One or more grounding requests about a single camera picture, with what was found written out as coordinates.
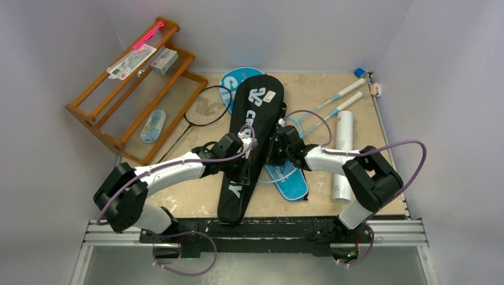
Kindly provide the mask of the black Crossway racket cover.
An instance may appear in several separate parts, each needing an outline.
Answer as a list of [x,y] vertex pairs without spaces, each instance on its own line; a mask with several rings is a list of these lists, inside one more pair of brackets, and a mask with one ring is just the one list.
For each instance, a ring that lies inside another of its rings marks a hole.
[[249,184],[223,177],[218,202],[218,219],[236,225],[241,223],[266,160],[270,138],[275,132],[284,103],[284,87],[271,75],[257,75],[244,80],[237,88],[229,131],[238,133],[247,124],[253,127],[257,145],[249,152]]

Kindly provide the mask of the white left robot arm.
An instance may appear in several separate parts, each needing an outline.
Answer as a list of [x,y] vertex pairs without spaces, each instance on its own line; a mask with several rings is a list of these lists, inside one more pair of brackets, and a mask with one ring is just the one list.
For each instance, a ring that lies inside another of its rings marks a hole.
[[244,132],[227,133],[212,148],[199,146],[169,161],[143,167],[120,163],[93,196],[100,210],[97,221],[105,219],[115,232],[139,227],[153,232],[163,243],[172,242],[177,236],[175,219],[168,210],[146,204],[147,198],[178,183],[219,172],[240,181],[256,145],[257,140]]

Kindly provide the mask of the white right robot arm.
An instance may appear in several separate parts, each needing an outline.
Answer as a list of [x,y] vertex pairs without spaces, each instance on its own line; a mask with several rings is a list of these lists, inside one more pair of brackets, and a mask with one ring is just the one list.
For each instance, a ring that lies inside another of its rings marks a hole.
[[297,129],[280,127],[274,134],[273,161],[290,161],[306,171],[323,171],[345,176],[355,200],[338,215],[335,237],[343,242],[357,234],[357,227],[376,214],[403,187],[401,176],[373,146],[357,151],[328,150],[318,144],[305,144]]

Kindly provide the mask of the black badminton racket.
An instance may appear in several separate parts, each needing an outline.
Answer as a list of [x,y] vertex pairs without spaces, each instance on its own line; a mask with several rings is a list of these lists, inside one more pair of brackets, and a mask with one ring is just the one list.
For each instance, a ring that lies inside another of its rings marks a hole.
[[228,87],[222,85],[212,85],[202,89],[183,115],[184,120],[188,123],[186,129],[168,148],[166,153],[159,159],[158,163],[162,162],[167,157],[189,129],[194,126],[208,126],[222,118],[231,105],[230,101],[225,103],[222,96],[230,99],[231,95],[232,91]]

